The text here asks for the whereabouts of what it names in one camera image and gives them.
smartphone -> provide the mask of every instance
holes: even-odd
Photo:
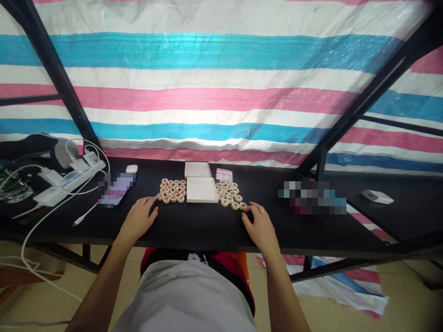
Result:
[[[115,208],[135,181],[136,173],[118,173],[116,177],[106,173],[104,180],[98,184],[100,197],[97,205],[101,208]]]

tiled floor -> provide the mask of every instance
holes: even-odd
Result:
[[[70,246],[79,251],[80,246]],[[99,262],[106,247],[93,246],[91,258]],[[123,272],[111,327],[131,301],[139,279],[139,264],[144,249],[134,248]],[[251,290],[256,301],[255,322],[259,332],[270,331],[266,270],[259,267],[255,254],[248,254]],[[386,313],[380,321],[331,300],[301,296],[300,302],[313,332],[317,331],[436,331],[437,317],[443,309],[441,292],[425,288],[416,274],[404,263],[379,267],[383,290],[390,297]],[[57,283],[71,292],[84,296],[95,275],[67,265],[65,275]],[[78,307],[78,301],[46,284],[36,284],[12,296],[0,308],[1,321],[69,320]],[[62,331],[64,326],[51,328],[27,327],[15,331]]]

blue stripe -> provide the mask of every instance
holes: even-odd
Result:
[[[312,266],[320,267],[320,266],[324,266],[324,265],[328,265],[328,264],[324,261],[317,259],[316,257],[312,258]],[[342,284],[348,286],[349,288],[353,289],[354,291],[356,291],[358,293],[374,295],[374,296],[382,296],[381,294],[375,294],[375,293],[369,292],[366,288],[364,288],[363,286],[358,284],[355,280],[352,280],[351,278],[349,278],[347,275],[345,275],[343,273],[331,274],[330,277],[341,282]]]
[[[330,68],[376,73],[403,42],[389,36],[248,36],[223,34],[55,35],[67,67],[134,69]],[[40,66],[25,36],[0,35],[0,64]]]
[[[299,128],[272,124],[150,124],[119,125],[91,122],[97,136],[108,139],[187,139],[200,138],[225,141],[230,138],[266,140],[288,143],[317,143],[328,129]],[[35,134],[40,131],[79,135],[72,120],[64,119],[0,119],[2,134]],[[328,164],[340,166],[375,166],[405,171],[443,173],[443,164],[401,160],[385,156],[330,153]]]
[[[443,98],[388,90],[368,112],[443,122]]]
[[[97,136],[110,139],[187,139],[199,138],[225,141],[230,138],[265,140],[287,143],[317,143],[327,129],[299,128],[272,124],[104,124],[91,122]],[[42,130],[50,133],[78,134],[72,120],[63,119],[0,119],[4,134],[35,134]]]
[[[404,171],[424,171],[443,173],[443,164],[402,160],[385,156],[354,155],[330,153],[326,159],[327,164],[339,166],[375,166],[387,169],[397,169]]]

power strip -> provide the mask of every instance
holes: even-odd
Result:
[[[68,196],[67,193],[74,191],[76,188],[85,183],[88,179],[96,175],[99,170],[105,167],[105,162],[100,160],[94,168],[79,170],[68,175],[67,177],[65,177],[66,182],[63,183],[61,187],[52,186],[35,196],[33,200],[40,205],[53,207],[60,203],[66,196]]]

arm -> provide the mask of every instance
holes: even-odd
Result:
[[[107,332],[119,291],[126,259],[134,243],[149,229],[158,215],[149,211],[157,196],[140,198],[132,206],[97,278],[78,307],[66,332]]]
[[[268,275],[269,320],[272,332],[311,332],[280,253],[275,229],[266,210],[254,202],[245,211],[254,216],[252,224],[246,213],[241,219],[252,241],[263,254]]]

